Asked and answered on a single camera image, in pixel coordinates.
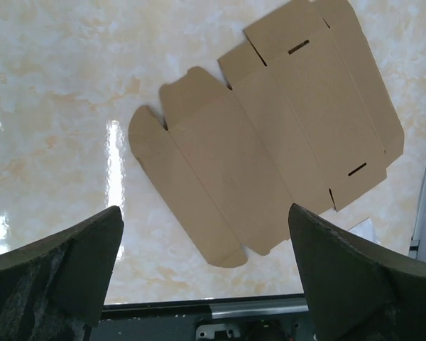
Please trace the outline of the brown cardboard box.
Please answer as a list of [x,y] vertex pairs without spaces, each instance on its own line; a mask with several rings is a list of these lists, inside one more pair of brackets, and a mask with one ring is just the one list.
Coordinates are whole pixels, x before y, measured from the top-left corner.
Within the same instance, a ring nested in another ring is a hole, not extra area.
[[289,238],[288,210],[342,210],[385,180],[404,131],[348,1],[290,1],[139,107],[132,154],[205,261],[235,268]]

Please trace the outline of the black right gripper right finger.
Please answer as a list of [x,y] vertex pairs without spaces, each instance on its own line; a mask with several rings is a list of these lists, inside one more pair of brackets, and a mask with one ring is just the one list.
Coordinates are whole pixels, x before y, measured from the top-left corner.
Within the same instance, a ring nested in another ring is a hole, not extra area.
[[426,263],[294,204],[288,225],[318,340],[426,340]]

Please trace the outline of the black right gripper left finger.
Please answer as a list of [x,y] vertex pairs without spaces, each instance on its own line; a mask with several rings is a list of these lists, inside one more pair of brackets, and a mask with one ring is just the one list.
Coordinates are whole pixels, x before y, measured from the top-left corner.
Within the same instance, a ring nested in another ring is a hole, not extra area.
[[0,254],[0,340],[88,340],[123,230],[121,210],[111,206]]

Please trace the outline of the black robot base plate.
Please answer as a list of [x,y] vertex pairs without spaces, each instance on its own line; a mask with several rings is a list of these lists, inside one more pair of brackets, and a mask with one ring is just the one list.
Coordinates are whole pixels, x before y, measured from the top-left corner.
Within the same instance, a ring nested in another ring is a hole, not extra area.
[[316,340],[304,295],[104,307],[91,340]]

